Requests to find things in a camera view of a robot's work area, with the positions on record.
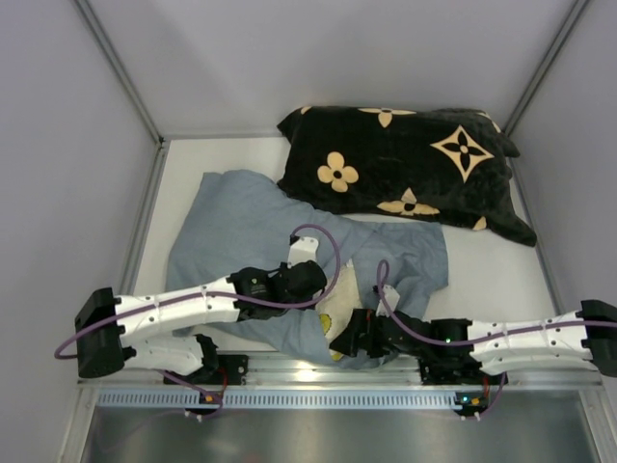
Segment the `cream yellow foam pillow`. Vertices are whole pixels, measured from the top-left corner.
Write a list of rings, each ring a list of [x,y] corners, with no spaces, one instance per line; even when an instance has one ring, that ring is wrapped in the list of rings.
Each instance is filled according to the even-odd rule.
[[[331,344],[347,328],[354,309],[362,301],[353,261],[341,266],[335,288],[316,306],[324,337]]]

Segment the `beige green blue pillowcase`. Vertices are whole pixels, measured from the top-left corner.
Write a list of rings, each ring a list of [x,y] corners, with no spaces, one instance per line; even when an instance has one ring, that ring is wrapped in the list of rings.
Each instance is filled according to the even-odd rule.
[[[205,284],[245,267],[274,269],[286,260],[289,238],[303,227],[319,240],[317,260],[327,276],[335,272],[332,245],[342,265],[353,261],[361,308],[373,309],[372,288],[380,260],[389,262],[388,283],[400,295],[398,310],[424,317],[431,295],[448,285],[448,256],[440,225],[422,222],[359,222],[313,208],[284,195],[275,183],[252,171],[203,176],[196,198],[170,251],[166,290]],[[212,324],[240,339],[263,342],[299,360],[338,361],[330,353],[316,311],[292,310],[268,320]]]

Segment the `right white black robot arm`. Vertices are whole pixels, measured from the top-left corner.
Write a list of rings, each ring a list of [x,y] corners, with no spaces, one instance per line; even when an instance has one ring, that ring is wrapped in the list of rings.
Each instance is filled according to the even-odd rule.
[[[502,374],[527,369],[591,369],[613,377],[616,309],[584,300],[572,313],[527,322],[423,321],[400,311],[355,309],[330,347],[349,357],[414,357],[425,385],[495,385]]]

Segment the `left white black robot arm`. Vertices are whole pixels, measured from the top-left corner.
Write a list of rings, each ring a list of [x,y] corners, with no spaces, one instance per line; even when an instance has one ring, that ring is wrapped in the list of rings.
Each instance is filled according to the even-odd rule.
[[[308,260],[275,270],[246,267],[206,285],[149,296],[98,289],[74,320],[78,375],[95,379],[125,368],[151,369],[205,383],[220,367],[216,344],[202,334],[182,338],[174,331],[311,309],[326,285],[321,267]]]

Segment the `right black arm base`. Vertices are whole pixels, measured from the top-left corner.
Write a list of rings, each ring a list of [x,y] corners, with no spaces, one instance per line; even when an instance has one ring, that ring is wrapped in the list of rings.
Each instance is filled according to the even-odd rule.
[[[447,385],[498,385],[501,375],[490,375],[484,372],[481,364],[471,357],[445,358],[438,361],[418,361],[422,384],[425,386]]]

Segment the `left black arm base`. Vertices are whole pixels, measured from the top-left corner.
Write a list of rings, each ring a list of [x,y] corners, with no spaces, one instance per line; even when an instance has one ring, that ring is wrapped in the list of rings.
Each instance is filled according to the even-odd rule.
[[[248,366],[247,355],[222,354],[216,360],[206,360],[203,366],[188,375],[173,372],[173,376],[194,385],[241,386],[245,384]]]

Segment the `black floral plush pillow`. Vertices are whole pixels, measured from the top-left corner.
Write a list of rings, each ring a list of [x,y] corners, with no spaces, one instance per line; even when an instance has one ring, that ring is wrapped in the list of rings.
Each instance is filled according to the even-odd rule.
[[[305,106],[278,130],[290,144],[278,186],[290,198],[537,243],[510,194],[507,161],[520,152],[481,110]]]

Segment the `aluminium mounting rail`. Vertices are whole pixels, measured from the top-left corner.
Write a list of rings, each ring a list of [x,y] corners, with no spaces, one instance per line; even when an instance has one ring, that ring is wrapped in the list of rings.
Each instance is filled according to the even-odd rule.
[[[315,363],[304,360],[293,359],[284,354],[275,352],[223,352],[217,354],[205,354],[199,358],[193,354],[181,356],[174,355],[170,358],[154,356],[151,352],[137,353],[133,350],[122,365],[101,363],[90,367],[79,368],[78,376],[82,380],[111,380],[119,378],[123,374],[136,371],[156,371],[165,370],[171,374],[173,372],[185,376],[205,364],[206,360],[217,359],[222,354],[240,354],[249,357],[248,371],[258,367],[260,362],[271,364],[275,370],[301,370],[306,369],[310,372],[334,372],[342,374],[347,372],[369,371],[376,372],[382,368],[401,369],[411,368],[419,372],[418,361],[421,358],[408,355],[389,355],[382,359],[369,359],[367,357],[349,358],[344,357],[338,361],[325,363]],[[498,363],[496,367],[480,367],[490,375],[502,374],[508,371],[518,370],[586,370],[595,371],[597,368],[588,359],[581,359],[572,356],[532,356],[525,357],[521,361],[511,363]]]

